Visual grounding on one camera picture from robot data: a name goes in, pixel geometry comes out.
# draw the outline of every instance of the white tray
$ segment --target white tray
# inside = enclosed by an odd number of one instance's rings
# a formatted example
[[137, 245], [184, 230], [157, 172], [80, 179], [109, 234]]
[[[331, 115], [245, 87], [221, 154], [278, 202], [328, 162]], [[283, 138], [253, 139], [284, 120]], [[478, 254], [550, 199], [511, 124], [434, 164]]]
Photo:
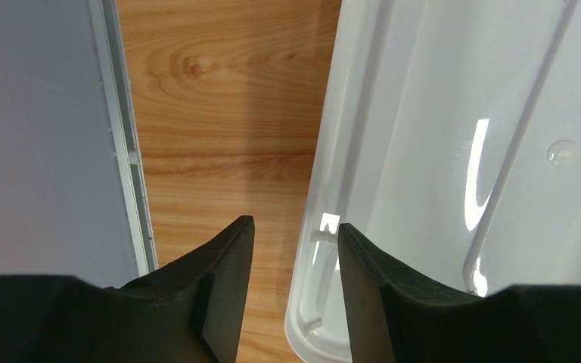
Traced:
[[581, 2], [343, 0], [286, 334], [350, 361], [337, 225], [485, 296], [581, 284]]

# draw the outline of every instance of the wood grain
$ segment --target wood grain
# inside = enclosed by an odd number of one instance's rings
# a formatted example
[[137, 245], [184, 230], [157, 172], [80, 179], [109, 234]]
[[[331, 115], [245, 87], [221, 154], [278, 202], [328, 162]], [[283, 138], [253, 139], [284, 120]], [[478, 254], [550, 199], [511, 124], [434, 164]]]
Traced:
[[284, 313], [340, 0], [117, 4], [159, 263], [253, 215], [238, 361], [299, 361]]

